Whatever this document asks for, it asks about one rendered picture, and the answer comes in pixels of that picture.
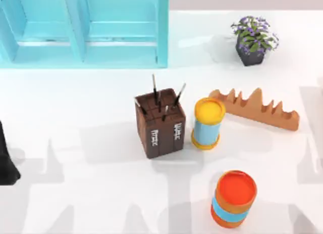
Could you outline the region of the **brown wooden pen holder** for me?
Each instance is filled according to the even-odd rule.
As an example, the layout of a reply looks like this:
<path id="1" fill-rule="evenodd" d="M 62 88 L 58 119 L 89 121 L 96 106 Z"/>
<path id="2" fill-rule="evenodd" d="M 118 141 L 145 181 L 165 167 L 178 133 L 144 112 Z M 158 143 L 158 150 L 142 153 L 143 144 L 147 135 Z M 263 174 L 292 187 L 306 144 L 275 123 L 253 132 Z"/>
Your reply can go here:
<path id="1" fill-rule="evenodd" d="M 148 159 L 182 150 L 184 145 L 186 115 L 180 103 L 172 107 L 176 98 L 174 90 L 167 88 L 160 90 L 158 94 L 160 107 L 155 105 L 152 92 L 136 97 L 147 111 L 144 115 L 135 104 L 137 131 Z M 163 122 L 162 115 L 166 105 L 169 109 Z"/>

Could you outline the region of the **yellow and blue can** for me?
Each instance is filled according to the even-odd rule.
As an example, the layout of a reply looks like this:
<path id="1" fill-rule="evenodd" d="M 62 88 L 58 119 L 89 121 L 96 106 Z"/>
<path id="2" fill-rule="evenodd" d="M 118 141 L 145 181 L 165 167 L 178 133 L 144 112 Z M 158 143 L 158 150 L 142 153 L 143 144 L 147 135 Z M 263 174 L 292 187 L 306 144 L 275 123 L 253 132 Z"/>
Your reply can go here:
<path id="1" fill-rule="evenodd" d="M 195 104 L 191 141 L 197 148 L 211 150 L 218 144 L 225 113 L 225 105 L 216 98 L 202 98 Z"/>

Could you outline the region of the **light blue rack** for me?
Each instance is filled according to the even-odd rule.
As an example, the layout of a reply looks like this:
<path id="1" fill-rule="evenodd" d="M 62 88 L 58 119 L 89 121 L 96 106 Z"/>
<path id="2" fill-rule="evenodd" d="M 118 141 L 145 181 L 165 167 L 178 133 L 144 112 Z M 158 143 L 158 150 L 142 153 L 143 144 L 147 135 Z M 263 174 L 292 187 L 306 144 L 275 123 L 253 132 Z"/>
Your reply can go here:
<path id="1" fill-rule="evenodd" d="M 0 0 L 0 68 L 165 68 L 169 0 Z"/>

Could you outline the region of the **jagged brown wooden rack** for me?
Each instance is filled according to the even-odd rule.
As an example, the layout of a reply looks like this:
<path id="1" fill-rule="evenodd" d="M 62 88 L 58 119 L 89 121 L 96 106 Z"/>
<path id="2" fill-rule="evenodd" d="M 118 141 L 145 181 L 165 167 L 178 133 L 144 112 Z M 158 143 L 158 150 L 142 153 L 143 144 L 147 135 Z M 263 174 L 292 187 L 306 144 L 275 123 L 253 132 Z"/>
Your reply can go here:
<path id="1" fill-rule="evenodd" d="M 227 95 L 216 89 L 209 96 L 223 102 L 229 114 L 285 130 L 297 131 L 299 128 L 299 114 L 295 110 L 285 112 L 282 102 L 274 105 L 274 101 L 271 101 L 268 105 L 264 105 L 261 88 L 255 89 L 245 100 L 242 97 L 242 92 L 236 95 L 234 89 L 231 89 Z"/>

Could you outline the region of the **purple flower plant pot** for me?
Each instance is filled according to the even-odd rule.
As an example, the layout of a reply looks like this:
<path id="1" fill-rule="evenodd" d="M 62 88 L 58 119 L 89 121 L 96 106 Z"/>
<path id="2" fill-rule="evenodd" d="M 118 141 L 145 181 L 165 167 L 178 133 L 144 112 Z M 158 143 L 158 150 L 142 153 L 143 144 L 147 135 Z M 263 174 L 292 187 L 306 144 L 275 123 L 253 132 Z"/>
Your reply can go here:
<path id="1" fill-rule="evenodd" d="M 270 25 L 263 17 L 245 16 L 231 28 L 237 36 L 236 51 L 244 66 L 259 65 L 267 52 L 279 46 L 279 38 L 270 31 Z"/>

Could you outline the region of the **orange and blue can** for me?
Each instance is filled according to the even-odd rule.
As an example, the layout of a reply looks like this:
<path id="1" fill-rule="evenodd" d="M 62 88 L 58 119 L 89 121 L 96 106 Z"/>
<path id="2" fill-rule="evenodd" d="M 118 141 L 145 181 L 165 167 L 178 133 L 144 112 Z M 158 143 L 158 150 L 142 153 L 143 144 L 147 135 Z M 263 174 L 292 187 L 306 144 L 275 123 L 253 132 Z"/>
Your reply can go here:
<path id="1" fill-rule="evenodd" d="M 237 228 L 247 217 L 256 198 L 254 179 L 240 170 L 225 172 L 218 180 L 211 202 L 211 216 L 224 228 Z"/>

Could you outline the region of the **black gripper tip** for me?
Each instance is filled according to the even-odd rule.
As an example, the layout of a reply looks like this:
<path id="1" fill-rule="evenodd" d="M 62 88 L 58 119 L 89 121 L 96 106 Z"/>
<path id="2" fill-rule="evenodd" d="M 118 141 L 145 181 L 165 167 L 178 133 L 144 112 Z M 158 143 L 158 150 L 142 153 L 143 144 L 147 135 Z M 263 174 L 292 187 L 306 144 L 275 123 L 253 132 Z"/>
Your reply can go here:
<path id="1" fill-rule="evenodd" d="M 21 174 L 13 163 L 0 121 L 0 185 L 14 185 L 21 178 Z"/>

